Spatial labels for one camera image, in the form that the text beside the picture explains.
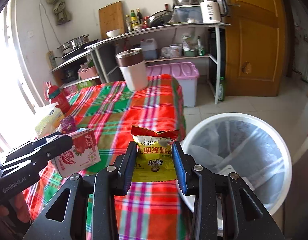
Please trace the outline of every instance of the white wall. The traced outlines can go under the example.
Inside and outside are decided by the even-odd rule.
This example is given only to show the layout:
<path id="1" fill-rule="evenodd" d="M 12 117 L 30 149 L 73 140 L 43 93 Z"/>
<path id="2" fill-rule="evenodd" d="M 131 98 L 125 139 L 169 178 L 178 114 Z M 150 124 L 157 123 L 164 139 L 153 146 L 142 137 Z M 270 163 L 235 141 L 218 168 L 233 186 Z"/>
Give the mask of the white wall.
<path id="1" fill-rule="evenodd" d="M 44 81 L 53 80 L 49 73 L 49 67 L 46 60 L 47 48 L 43 37 L 40 16 L 40 0 L 17 0 L 16 20 L 19 34 L 21 50 L 33 79 L 33 82 L 43 96 Z M 51 12 L 51 5 L 45 5 L 48 16 L 54 25 L 54 29 L 61 43 L 84 34 L 90 34 L 90 40 L 100 38 L 98 10 L 107 4 L 120 0 L 65 0 L 68 10 L 72 13 L 72 21 L 56 26 Z M 140 8 L 143 16 L 150 16 L 157 11 L 164 10 L 164 4 L 171 0 L 121 0 L 123 2 L 124 14 L 129 14 L 131 9 Z M 57 50 L 59 47 L 52 29 L 42 10 L 43 25 L 47 36 L 47 42 L 50 49 L 59 56 Z M 28 32 L 33 32 L 33 37 L 28 37 Z"/>

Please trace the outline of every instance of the window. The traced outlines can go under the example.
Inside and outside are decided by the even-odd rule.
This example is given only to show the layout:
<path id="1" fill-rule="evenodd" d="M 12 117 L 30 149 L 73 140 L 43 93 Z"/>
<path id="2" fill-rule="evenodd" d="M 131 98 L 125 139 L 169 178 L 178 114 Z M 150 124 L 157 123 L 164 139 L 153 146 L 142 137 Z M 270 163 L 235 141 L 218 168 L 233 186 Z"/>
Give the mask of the window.
<path id="1" fill-rule="evenodd" d="M 0 14 L 0 153 L 27 142 L 38 105 L 26 85 L 11 31 L 11 1 Z"/>

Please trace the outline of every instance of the metal screw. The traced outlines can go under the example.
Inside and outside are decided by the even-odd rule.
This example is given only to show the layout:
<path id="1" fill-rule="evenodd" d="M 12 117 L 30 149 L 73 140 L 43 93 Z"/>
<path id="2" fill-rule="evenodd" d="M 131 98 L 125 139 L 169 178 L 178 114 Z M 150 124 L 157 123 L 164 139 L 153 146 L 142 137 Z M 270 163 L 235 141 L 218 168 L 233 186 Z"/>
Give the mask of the metal screw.
<path id="1" fill-rule="evenodd" d="M 70 177 L 71 180 L 78 180 L 79 179 L 79 174 L 78 173 L 74 173 L 71 175 Z"/>
<path id="2" fill-rule="evenodd" d="M 238 175 L 237 173 L 235 173 L 235 172 L 232 172 L 232 173 L 230 174 L 230 177 L 231 177 L 231 179 L 238 179 L 238 178 L 239 178 L 239 175 Z"/>
<path id="3" fill-rule="evenodd" d="M 107 166 L 106 167 L 106 170 L 107 171 L 115 171 L 116 170 L 116 167 L 114 165 L 110 165 L 110 166 Z"/>
<path id="4" fill-rule="evenodd" d="M 201 166 L 201 165 L 195 165 L 195 166 L 194 166 L 194 170 L 195 170 L 195 171 L 202 171 L 202 170 L 203 170 L 203 166 Z"/>

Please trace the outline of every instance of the blue gripper pad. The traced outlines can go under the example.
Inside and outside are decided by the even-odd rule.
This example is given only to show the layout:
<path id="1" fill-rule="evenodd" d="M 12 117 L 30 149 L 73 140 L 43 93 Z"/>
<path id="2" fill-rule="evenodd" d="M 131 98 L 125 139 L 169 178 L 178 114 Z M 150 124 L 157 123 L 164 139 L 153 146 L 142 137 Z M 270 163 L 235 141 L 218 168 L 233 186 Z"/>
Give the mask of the blue gripper pad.
<path id="1" fill-rule="evenodd" d="M 177 175 L 178 185 L 184 195 L 187 193 L 186 173 L 182 163 L 181 155 L 184 155 L 180 142 L 175 141 L 172 145 L 172 158 L 174 162 L 175 172 Z"/>
<path id="2" fill-rule="evenodd" d="M 126 154 L 129 154 L 124 177 L 124 189 L 126 190 L 127 193 L 127 191 L 131 187 L 131 182 L 136 162 L 137 144 L 135 142 L 129 143 L 128 148 L 126 150 Z"/>

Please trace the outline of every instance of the yellow snack bag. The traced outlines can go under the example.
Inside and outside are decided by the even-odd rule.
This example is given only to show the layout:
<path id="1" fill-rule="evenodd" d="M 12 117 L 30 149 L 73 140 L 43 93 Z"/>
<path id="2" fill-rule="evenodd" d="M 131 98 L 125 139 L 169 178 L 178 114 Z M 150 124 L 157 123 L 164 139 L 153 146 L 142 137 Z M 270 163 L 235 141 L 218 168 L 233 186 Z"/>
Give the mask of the yellow snack bag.
<path id="1" fill-rule="evenodd" d="M 154 132 L 132 125 L 133 140 L 139 146 L 133 182 L 177 179 L 172 159 L 172 143 L 179 130 Z"/>

